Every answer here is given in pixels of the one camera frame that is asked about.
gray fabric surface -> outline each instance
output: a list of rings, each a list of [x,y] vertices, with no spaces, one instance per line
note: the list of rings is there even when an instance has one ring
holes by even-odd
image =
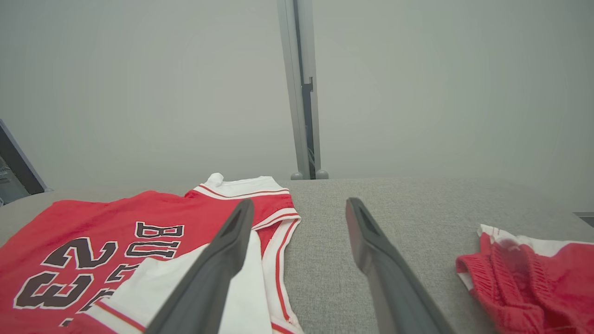
[[[478,251],[480,223],[513,234],[594,242],[594,228],[530,188],[495,179],[280,181],[303,221],[285,252],[291,307],[308,332],[377,332],[365,276],[350,253],[345,200],[361,198],[457,333],[494,328],[456,276]],[[155,189],[182,195],[188,186]],[[54,201],[112,201],[146,188],[59,190],[0,208],[0,245]]]

gray wall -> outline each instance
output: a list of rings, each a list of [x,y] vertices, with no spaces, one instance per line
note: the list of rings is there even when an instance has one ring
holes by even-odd
[[[0,118],[52,188],[296,172],[274,1],[2,0]]]
[[[594,211],[594,2],[314,1],[331,178],[504,178]]]

red stripe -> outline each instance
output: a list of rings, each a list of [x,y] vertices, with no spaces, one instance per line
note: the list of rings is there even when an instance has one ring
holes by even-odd
[[[247,196],[247,195],[255,195],[255,194],[264,194],[264,193],[280,193],[281,191],[289,191],[288,189],[281,189],[281,190],[263,190],[263,191],[256,191],[255,193],[248,193],[248,194],[241,194],[241,195],[237,195],[237,196],[225,196],[225,195],[221,195],[221,194],[217,194],[214,191],[212,191],[211,189],[208,189],[206,186],[204,185],[199,185],[200,188],[204,188],[206,190],[208,190],[209,192],[217,195],[217,196],[221,196],[224,198],[234,198],[234,197],[239,197],[239,196]]]
[[[288,329],[283,328],[283,327],[280,327],[279,325],[277,325],[277,324],[275,324],[273,322],[271,324],[272,324],[272,329],[274,329],[274,330],[276,330],[278,332],[281,332],[283,334],[294,334],[293,332],[289,331]]]
[[[272,226],[272,225],[278,223],[280,218],[282,218],[282,217],[288,217],[288,216],[299,216],[299,215],[297,214],[297,212],[285,213],[284,215],[280,215],[280,216],[274,218],[273,220],[269,221],[268,223],[266,223],[266,224],[264,224],[262,226],[258,226],[258,224],[259,224],[258,223],[258,224],[255,225],[255,227],[257,227],[257,228],[265,228],[265,227],[268,227],[268,226]]]
[[[287,230],[285,238],[283,239],[283,242],[280,244],[279,250],[276,253],[276,292],[279,295],[280,308],[283,310],[283,316],[287,321],[289,321],[289,314],[287,313],[287,309],[285,307],[285,299],[283,298],[282,291],[280,290],[280,252],[283,250],[283,246],[287,242],[287,238],[289,238],[289,233],[291,232],[291,229],[293,229],[295,223],[297,223],[297,219],[293,220],[293,222],[291,223],[291,226]]]
[[[132,326],[132,327],[134,327],[134,328],[138,329],[138,330],[139,330],[139,331],[141,331],[141,332],[144,332],[144,330],[146,329],[146,328],[144,328],[144,326],[143,326],[143,325],[141,325],[141,324],[137,323],[136,321],[134,321],[134,320],[130,319],[130,318],[129,318],[129,317],[127,317],[125,314],[123,314],[123,313],[120,313],[120,312],[118,312],[118,311],[116,311],[116,310],[112,309],[111,307],[109,307],[109,306],[105,305],[105,303],[103,303],[103,302],[101,302],[101,301],[97,301],[97,302],[95,302],[95,305],[96,305],[96,306],[99,306],[100,308],[104,309],[105,311],[107,311],[107,312],[109,312],[109,313],[113,314],[114,316],[116,316],[116,317],[120,318],[120,320],[123,320],[123,321],[125,321],[125,322],[126,322],[126,323],[128,323],[130,326]]]

